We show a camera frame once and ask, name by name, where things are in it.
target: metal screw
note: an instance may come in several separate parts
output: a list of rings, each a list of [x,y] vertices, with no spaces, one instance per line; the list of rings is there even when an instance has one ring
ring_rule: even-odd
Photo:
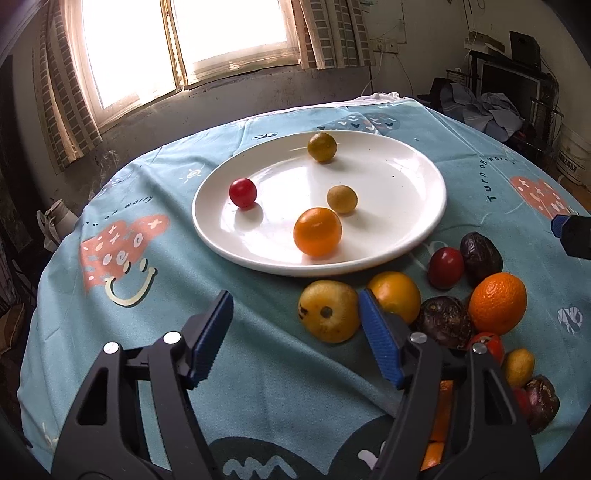
[[[478,355],[482,355],[488,351],[488,348],[486,348],[484,343],[476,342],[474,345],[472,345],[472,351]]]
[[[421,343],[425,343],[427,341],[427,335],[425,335],[423,332],[413,332],[410,334],[410,341],[420,345]]]
[[[164,343],[174,345],[181,339],[181,334],[178,332],[168,332],[164,334],[162,339],[164,340]]]
[[[117,342],[106,343],[103,347],[103,351],[107,355],[111,355],[112,353],[115,353],[117,350],[119,350],[119,344]]]

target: power outlet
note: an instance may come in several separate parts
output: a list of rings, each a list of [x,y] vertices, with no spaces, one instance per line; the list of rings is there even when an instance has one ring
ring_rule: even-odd
[[[398,42],[395,38],[372,38],[369,42],[373,51],[398,53]]]

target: wrinkled passion fruit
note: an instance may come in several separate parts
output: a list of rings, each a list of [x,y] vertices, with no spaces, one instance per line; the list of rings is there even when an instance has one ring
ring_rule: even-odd
[[[474,334],[468,310],[454,297],[425,300],[413,325],[448,348],[466,348]]]
[[[491,240],[478,232],[464,235],[460,242],[466,277],[472,287],[503,270],[503,257]]]
[[[560,399],[554,385],[544,375],[536,375],[524,387],[531,405],[527,420],[530,432],[536,434],[544,430],[558,413]]]

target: plate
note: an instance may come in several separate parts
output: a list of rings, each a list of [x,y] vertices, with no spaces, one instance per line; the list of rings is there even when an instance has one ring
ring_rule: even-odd
[[[382,264],[412,250],[440,222],[446,207],[441,173],[425,155],[383,135],[327,131],[337,142],[328,164],[313,160],[308,140],[317,132],[276,138],[217,167],[193,198],[199,237],[224,258],[254,270],[292,277],[338,275]],[[243,211],[229,198],[238,178],[250,178],[258,196]],[[343,236],[330,255],[298,250],[293,227],[312,207],[328,207],[326,193],[348,185],[357,208],[341,215]]]

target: blue tablecloth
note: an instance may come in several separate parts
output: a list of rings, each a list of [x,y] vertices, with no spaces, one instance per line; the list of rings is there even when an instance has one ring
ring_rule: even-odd
[[[382,379],[363,332],[342,345],[315,340],[296,311],[310,280],[234,265],[203,244],[191,221],[195,191],[217,165],[261,142],[321,129],[369,131],[412,145],[440,169],[449,197],[425,243],[342,280],[359,288],[377,272],[399,270],[426,299],[440,294],[425,274],[435,249],[457,247],[474,230],[490,237],[505,271],[528,291],[524,320],[504,337],[506,348],[534,352],[535,373],[549,377],[561,399],[554,422],[535,437],[541,465],[563,447],[591,402],[591,333],[584,322],[591,263],[565,255],[550,219],[584,210],[502,144],[393,96],[274,112],[196,133],[129,163],[86,206],[41,278],[21,371],[24,432],[46,468],[74,396],[106,342],[151,344],[226,289],[235,299],[235,319],[209,379],[190,393],[224,474],[267,478],[275,468],[284,475],[274,478],[368,477],[400,394]],[[157,274],[133,307],[109,299],[107,278],[116,278],[113,292],[127,299],[150,267]],[[469,293],[462,280],[449,294],[465,299]],[[141,385],[141,403],[152,459],[166,466],[149,385]]]

